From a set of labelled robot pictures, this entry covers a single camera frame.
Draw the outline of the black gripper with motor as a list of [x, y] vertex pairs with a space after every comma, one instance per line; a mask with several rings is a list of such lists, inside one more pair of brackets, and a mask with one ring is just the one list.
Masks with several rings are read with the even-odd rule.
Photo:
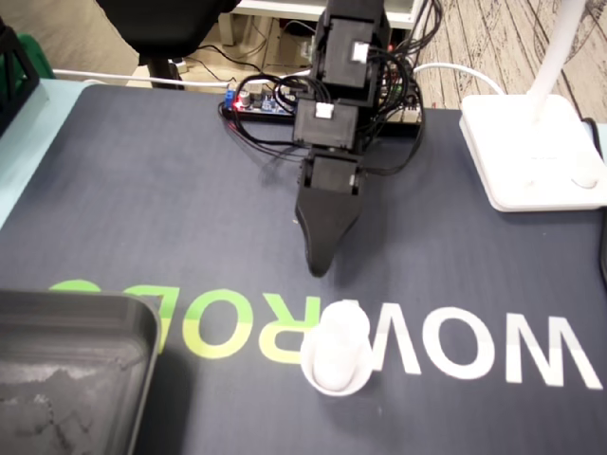
[[312, 276], [329, 270], [340, 240], [362, 210], [361, 159], [344, 154], [311, 154], [303, 160], [295, 213], [302, 228]]

